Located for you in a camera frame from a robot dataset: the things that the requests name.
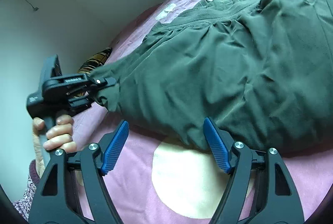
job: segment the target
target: ribbed blue pad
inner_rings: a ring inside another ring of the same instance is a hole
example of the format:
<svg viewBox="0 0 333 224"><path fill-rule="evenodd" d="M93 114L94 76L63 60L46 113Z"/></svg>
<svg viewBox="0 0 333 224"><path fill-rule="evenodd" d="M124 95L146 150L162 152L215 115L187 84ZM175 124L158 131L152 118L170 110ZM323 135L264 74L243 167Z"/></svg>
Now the ribbed blue pad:
<svg viewBox="0 0 333 224"><path fill-rule="evenodd" d="M104 175L107 175L110 170L113 170L120 152L122 151L124 144L127 140L129 132L129 125L127 121L124 121L120 126L119 130L113 137L109 147L106 149L104 158L103 158L103 165L101 167L101 172Z"/></svg>
<svg viewBox="0 0 333 224"><path fill-rule="evenodd" d="M204 135L206 136L217 165L225 173L229 173L231 170L229 152L209 118L204 120Z"/></svg>

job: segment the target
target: ribbed waistband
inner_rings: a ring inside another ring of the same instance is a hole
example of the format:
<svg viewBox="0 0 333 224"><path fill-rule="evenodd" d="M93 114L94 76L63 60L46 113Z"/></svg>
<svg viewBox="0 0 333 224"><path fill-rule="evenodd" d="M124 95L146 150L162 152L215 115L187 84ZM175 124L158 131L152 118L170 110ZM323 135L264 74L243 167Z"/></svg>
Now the ribbed waistband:
<svg viewBox="0 0 333 224"><path fill-rule="evenodd" d="M237 18L243 12L253 11L260 0L201 0L192 9L185 10L172 22L157 22L152 31L193 26L197 23L214 23Z"/></svg>

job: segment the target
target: bed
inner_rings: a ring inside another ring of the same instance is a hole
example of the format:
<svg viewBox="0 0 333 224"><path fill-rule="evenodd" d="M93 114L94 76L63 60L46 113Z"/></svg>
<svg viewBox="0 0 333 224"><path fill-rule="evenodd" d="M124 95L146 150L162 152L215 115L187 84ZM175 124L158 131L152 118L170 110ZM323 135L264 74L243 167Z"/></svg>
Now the bed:
<svg viewBox="0 0 333 224"><path fill-rule="evenodd" d="M112 63L136 49L157 21L169 23L200 0L166 0L131 22L110 46ZM121 117L93 106L75 117L73 139L81 149L112 132ZM333 183L333 144L284 155L297 187L304 218L308 219ZM82 178L77 172L84 216L91 218ZM218 169L213 156L189 149L178 140L130 124L129 137L113 170L104 177L109 194L124 223L209 223L229 176ZM240 219L249 214L254 195L251 176Z"/></svg>

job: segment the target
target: green fabric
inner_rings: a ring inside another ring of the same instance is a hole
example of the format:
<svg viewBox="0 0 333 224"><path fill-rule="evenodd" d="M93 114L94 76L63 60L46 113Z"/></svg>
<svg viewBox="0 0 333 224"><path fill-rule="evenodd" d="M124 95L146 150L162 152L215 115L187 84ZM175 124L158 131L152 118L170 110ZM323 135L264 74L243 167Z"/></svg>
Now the green fabric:
<svg viewBox="0 0 333 224"><path fill-rule="evenodd" d="M97 68L96 101L208 149L204 118L257 150L296 151L333 130L333 0L201 1Z"/></svg>

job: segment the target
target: person's arm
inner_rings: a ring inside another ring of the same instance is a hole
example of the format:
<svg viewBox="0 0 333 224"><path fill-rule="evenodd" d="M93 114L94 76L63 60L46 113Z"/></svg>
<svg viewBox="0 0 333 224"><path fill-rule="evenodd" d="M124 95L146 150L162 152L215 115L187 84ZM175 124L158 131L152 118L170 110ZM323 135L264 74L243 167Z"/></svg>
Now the person's arm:
<svg viewBox="0 0 333 224"><path fill-rule="evenodd" d="M72 126L73 118L69 115L63 115L57 118L57 125L51 128L46 136L49 139L43 144L43 147L47 150L53 150L56 148L64 149L66 152L75 152L76 143L72 139ZM31 203L36 191L36 187L39 183L39 179L42 177L45 170L43 156L41 152L41 146L39 144L38 131L44 128L44 121L39 118L33 120L33 145L36 154L36 159L31 161L29 166L28 185L24 193L23 199L15 201L13 203L16 210L28 220Z"/></svg>

